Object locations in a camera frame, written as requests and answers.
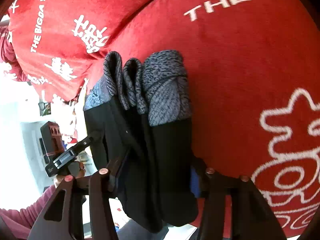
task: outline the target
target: white outline pattern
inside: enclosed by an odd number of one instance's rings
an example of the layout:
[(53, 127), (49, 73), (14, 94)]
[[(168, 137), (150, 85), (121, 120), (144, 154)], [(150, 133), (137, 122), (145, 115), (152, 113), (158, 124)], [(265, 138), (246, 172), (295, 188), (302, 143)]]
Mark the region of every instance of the white outline pattern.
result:
[[(269, 155), (273, 158), (273, 160), (258, 167), (255, 170), (255, 172), (252, 174), (252, 178), (251, 178), (252, 181), (255, 183), (255, 181), (260, 173), (262, 173), (262, 172), (268, 173), (268, 171), (265, 171), (265, 170), (267, 170), (270, 167), (273, 167), (275, 165), (279, 165), (279, 167), (280, 167), (280, 165), (282, 165), (282, 167), (284, 167), (285, 165), (287, 165), (287, 167), (282, 168), (282, 170), (279, 171), (278, 174), (274, 178), (274, 186), (276, 188), (278, 188), (279, 191), (260, 190), (260, 192), (267, 199), (268, 204), (271, 207), (279, 207), (279, 206), (287, 205), (296, 196), (300, 196), (301, 204), (309, 203), (320, 192), (320, 184), (319, 184), (318, 189), (314, 192), (314, 194), (310, 198), (306, 198), (305, 193), (304, 193), (304, 191), (306, 189), (308, 189), (311, 185), (314, 185), (314, 183), (317, 183), (317, 182), (320, 183), (320, 176), (319, 176), (320, 158), (318, 156), (318, 153), (320, 152), (320, 146), (316, 147), (314, 149), (311, 149), (311, 150), (306, 150), (306, 151), (278, 153), (274, 150), (274, 146), (279, 142), (288, 141), (293, 134), (292, 129), (289, 126), (271, 126), (271, 125), (268, 125), (266, 122), (266, 118), (269, 116), (291, 114), (293, 111), (293, 108), (294, 108), (294, 104), (300, 96), (304, 96), (308, 100), (311, 110), (320, 111), (320, 103), (315, 104), (313, 102), (310, 94), (305, 89), (298, 88), (291, 95), (287, 107), (264, 110), (260, 116), (260, 125), (262, 126), (262, 128), (264, 130), (266, 130), (268, 132), (272, 132), (272, 133), (278, 133), (281, 135), (274, 136), (268, 145), (268, 152), (269, 152)], [(314, 120), (313, 122), (311, 122), (310, 125), (308, 125), (308, 134), (310, 136), (319, 136), (320, 135), (320, 118)], [(301, 167), (299, 165), (294, 165), (294, 163), (299, 160), (314, 161), (315, 166), (316, 166), (315, 173), (314, 173), (312, 179), (308, 183), (304, 183), (304, 185), (300, 185), (300, 184), (303, 181), (303, 179), (305, 178), (305, 172), (307, 172), (307, 171), (305, 171), (303, 169), (303, 167)], [(299, 179), (290, 185), (280, 184), (279, 179), (284, 174), (286, 174), (288, 172), (300, 173)], [(277, 202), (272, 198), (273, 196), (286, 196), (286, 195), (288, 196), (288, 198), (282, 202)], [(281, 212), (281, 213), (275, 212), (275, 214), (276, 215), (278, 214), (277, 216), (279, 218), (286, 218), (287, 219), (287, 222), (284, 225), (284, 227), (285, 227), (290, 222), (288, 220), (288, 216), (286, 216), (285, 214), (296, 213), (296, 212), (308, 210), (311, 208), (310, 210), (305, 212), (303, 215), (301, 215), (298, 219), (296, 219), (292, 223), (292, 225), (290, 226), (291, 229), (300, 229), (300, 228), (307, 226), (308, 221), (306, 221), (306, 220), (309, 219), (311, 216), (313, 216), (313, 214), (309, 215), (305, 220), (303, 220), (302, 227), (295, 227), (294, 226), (295, 223), (297, 223), (297, 221), (300, 220), (303, 216), (316, 210), (318, 206), (319, 206), (319, 203), (316, 205), (309, 206), (306, 209), (302, 208), (299, 210), (290, 210), (290, 211), (285, 211), (285, 212)]]

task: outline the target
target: screw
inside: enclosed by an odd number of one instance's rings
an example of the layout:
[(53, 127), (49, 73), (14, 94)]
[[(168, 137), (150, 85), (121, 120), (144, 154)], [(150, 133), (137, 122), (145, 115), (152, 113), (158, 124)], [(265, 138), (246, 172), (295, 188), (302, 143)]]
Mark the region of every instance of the screw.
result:
[(101, 174), (101, 175), (107, 174), (108, 172), (109, 172), (109, 170), (106, 168), (102, 168), (99, 170), (99, 174)]
[(72, 175), (67, 175), (67, 176), (65, 176), (64, 180), (65, 180), (66, 182), (70, 182), (70, 181), (73, 180), (73, 176), (72, 176)]
[(248, 182), (250, 180), (249, 177), (245, 175), (241, 175), (239, 179), (241, 179), (243, 182)]
[(207, 173), (207, 174), (214, 174), (214, 172), (215, 172), (215, 170), (213, 168), (207, 168), (205, 170), (205, 173)]

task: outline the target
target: gray knit fabric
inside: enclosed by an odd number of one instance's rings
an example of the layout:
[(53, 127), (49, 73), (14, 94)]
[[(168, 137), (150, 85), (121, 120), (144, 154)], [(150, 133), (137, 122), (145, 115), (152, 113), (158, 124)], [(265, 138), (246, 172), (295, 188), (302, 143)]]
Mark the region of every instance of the gray knit fabric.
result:
[(148, 105), (142, 92), (142, 72), (143, 72), (143, 65), (140, 63), (138, 64), (136, 82), (135, 82), (138, 114), (146, 114), (148, 112)]
[(108, 53), (103, 62), (103, 75), (94, 85), (84, 103), (84, 111), (102, 105), (117, 95), (116, 78), (121, 72), (122, 59), (119, 53), (112, 51)]
[(149, 56), (144, 62), (142, 85), (150, 126), (191, 117), (187, 73), (178, 51), (164, 50)]
[(141, 62), (136, 58), (131, 58), (124, 64), (124, 68), (122, 70), (130, 106), (137, 105), (137, 96), (134, 84), (138, 66), (141, 66)]

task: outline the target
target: hand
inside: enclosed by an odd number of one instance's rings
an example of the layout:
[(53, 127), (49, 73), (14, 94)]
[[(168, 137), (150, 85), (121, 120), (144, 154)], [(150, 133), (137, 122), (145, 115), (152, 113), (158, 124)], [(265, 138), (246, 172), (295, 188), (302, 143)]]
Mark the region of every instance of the hand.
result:
[[(79, 162), (79, 173), (76, 176), (76, 178), (82, 178), (85, 175), (85, 168), (84, 168), (84, 164), (82, 162)], [(62, 175), (57, 175), (54, 179), (53, 179), (53, 183), (54, 186), (57, 188), (59, 186), (59, 184), (64, 180), (65, 176)]]

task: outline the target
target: red blanket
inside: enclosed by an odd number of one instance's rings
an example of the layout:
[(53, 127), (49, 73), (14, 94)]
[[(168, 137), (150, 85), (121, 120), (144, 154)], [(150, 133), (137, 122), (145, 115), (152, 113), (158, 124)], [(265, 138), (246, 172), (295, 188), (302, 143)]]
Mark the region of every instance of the red blanket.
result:
[(49, 101), (84, 77), (90, 89), (109, 51), (179, 50), (194, 153), (251, 176), (288, 237), (305, 229), (320, 204), (320, 34), (299, 0), (16, 0), (10, 17), (21, 68)]

